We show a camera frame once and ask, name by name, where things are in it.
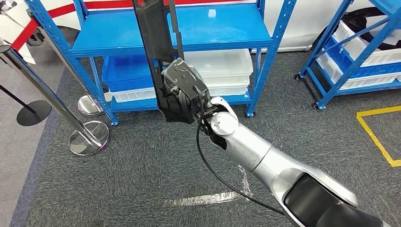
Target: black stanchion base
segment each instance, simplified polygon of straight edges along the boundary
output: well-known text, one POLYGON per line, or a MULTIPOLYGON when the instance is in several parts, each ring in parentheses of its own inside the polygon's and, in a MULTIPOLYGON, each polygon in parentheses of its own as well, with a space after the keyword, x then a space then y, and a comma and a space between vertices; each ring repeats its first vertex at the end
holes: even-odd
POLYGON ((27 108, 22 108, 17 115, 17 122, 22 126, 32 126, 39 124, 50 114, 52 106, 44 100, 37 100, 28 104, 35 113, 27 108))

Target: caster wheel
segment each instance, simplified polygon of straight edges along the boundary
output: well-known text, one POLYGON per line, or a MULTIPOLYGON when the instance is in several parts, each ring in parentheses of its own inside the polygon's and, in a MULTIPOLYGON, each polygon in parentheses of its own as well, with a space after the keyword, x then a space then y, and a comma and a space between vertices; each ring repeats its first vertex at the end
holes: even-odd
POLYGON ((253 118, 254 116, 256 116, 256 112, 254 112, 253 114, 245 113, 245 117, 253 118))
POLYGON ((312 104, 312 108, 313 108, 314 110, 318 110, 318 109, 319 109, 319 107, 317 106, 316 103, 313 103, 313 104, 312 104))
POLYGON ((301 78, 301 75, 299 75, 299 74, 296 74, 295 76, 294 76, 294 80, 301 80, 302 78, 301 78))

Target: stanchion post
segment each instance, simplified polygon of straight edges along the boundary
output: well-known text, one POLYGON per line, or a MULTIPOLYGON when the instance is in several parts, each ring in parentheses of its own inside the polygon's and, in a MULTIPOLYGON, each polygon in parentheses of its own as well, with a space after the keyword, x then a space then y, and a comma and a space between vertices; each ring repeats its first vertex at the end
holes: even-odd
POLYGON ((78 109, 79 111, 86 115, 86 116, 91 116, 91 117, 96 117, 99 115, 104 114, 103 110, 99 107, 97 102, 94 100, 94 98, 90 95, 90 92, 87 90, 87 87, 82 83, 81 79, 79 79, 79 76, 77 75, 76 71, 68 64, 68 61, 65 59, 64 55, 60 52, 60 50, 56 47, 56 45, 53 43, 52 39, 49 38, 49 35, 46 33, 46 31, 41 28, 40 26, 38 27, 39 31, 42 33, 44 38, 47 40, 47 42, 50 44, 50 46, 53 48, 53 50, 56 52, 56 54, 59 56, 61 61, 64 63, 65 67, 71 72, 75 80, 82 86, 84 89, 86 95, 81 97, 78 100, 78 109))
POLYGON ((76 130, 70 137, 70 150, 79 156, 90 156, 105 147, 109 140, 109 129, 103 122, 91 121, 83 124, 65 106, 60 98, 28 66, 10 45, 0 46, 0 58, 34 85, 50 105, 76 130))
POLYGON ((49 116, 52 106, 44 100, 36 100, 31 103, 24 103, 21 99, 0 85, 0 90, 19 103, 22 109, 17 114, 17 123, 22 126, 39 124, 49 116))

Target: blue shelving unit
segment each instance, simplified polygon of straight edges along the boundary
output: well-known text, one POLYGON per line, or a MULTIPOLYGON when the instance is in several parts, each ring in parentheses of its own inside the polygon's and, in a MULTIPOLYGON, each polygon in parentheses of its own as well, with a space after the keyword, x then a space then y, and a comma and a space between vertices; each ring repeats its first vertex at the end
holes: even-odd
POLYGON ((378 9, 380 9, 383 13, 385 13, 388 17, 358 33, 355 35, 348 37, 347 39, 336 42, 332 33, 336 29, 336 26, 339 24, 342 16, 346 12, 348 6, 352 4, 353 0, 344 0, 340 5, 340 8, 337 10, 334 15, 333 20, 327 26, 325 32, 323 33, 321 39, 319 40, 317 46, 315 47, 313 53, 309 57, 305 66, 302 68, 301 72, 296 75, 297 78, 304 78, 307 74, 311 77, 312 81, 316 85, 319 92, 322 94, 322 99, 314 104, 314 108, 324 109, 326 108, 326 104, 334 97, 341 95, 349 95, 356 93, 364 93, 371 91, 379 91, 379 90, 388 90, 388 89, 399 89, 401 88, 401 82, 395 80, 392 83, 381 84, 381 85, 373 85, 367 87, 358 87, 352 89, 344 89, 340 90, 340 88, 344 85, 344 83, 349 78, 357 78, 369 75, 380 75, 385 73, 395 73, 401 72, 401 62, 396 62, 392 64, 383 64, 383 65, 374 65, 368 67, 361 67, 363 62, 373 53, 375 49, 386 39, 388 35, 390 35, 395 29, 401 28, 401 1, 400 0, 370 0, 378 9), (357 57, 357 59, 353 60, 348 55, 348 53, 342 49, 343 44, 346 44, 349 40, 358 37, 373 28, 387 23, 381 31, 375 36, 375 38, 370 42, 369 45, 365 48, 365 50, 357 57), (322 69, 319 64, 316 62, 316 59, 324 54, 328 53, 339 65, 341 70, 343 71, 343 75, 336 82, 333 83, 330 79, 329 75, 322 69), (330 85, 328 91, 326 91, 321 85, 320 81, 316 77, 316 75, 312 72, 311 68, 317 65, 318 69, 322 72, 324 78, 330 85))
MULTIPOLYGON (((104 100, 104 97, 101 94, 101 83, 93 57, 144 54, 133 9, 88 11, 83 0, 73 0, 81 32, 74 45, 69 47, 40 1, 25 0, 25 2, 70 63, 75 65, 79 62, 78 58, 89 57, 96 84, 92 82, 88 83, 88 86, 91 86, 91 89, 94 89, 95 85, 98 87, 97 91, 91 90, 92 95, 97 96, 96 100, 104 100)), ((248 105, 246 115, 249 117, 253 116, 295 3, 296 0, 284 1, 272 35, 263 22, 264 0, 246 4, 176 7, 184 51, 257 48, 253 91, 247 89, 245 95, 224 97, 231 105, 248 105), (262 66, 260 66, 261 48, 268 48, 262 66)), ((173 45, 176 45, 174 33, 171 34, 173 45)), ((81 79, 90 80, 89 74, 82 71, 82 65, 74 69, 81 75, 81 79)), ((113 99, 109 105, 104 104, 102 108, 109 113, 112 125, 116 125, 118 120, 114 113, 155 110, 157 103, 155 99, 124 103, 117 103, 113 99)))

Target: plastic wrap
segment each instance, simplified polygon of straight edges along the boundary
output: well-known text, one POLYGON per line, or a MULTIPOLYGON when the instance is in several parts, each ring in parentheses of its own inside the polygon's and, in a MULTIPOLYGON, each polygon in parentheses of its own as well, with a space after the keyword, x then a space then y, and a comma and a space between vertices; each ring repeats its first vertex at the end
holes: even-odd
MULTIPOLYGON (((241 183, 243 187, 241 189, 241 192, 246 195, 252 196, 251 190, 249 188, 248 179, 246 177, 245 169, 240 165, 238 165, 238 169, 242 175, 241 183)), ((164 206, 176 207, 176 206, 207 205, 207 204, 235 201, 240 198, 242 198, 242 196, 236 192, 223 192, 213 195, 201 195, 177 200, 166 200, 164 206)))

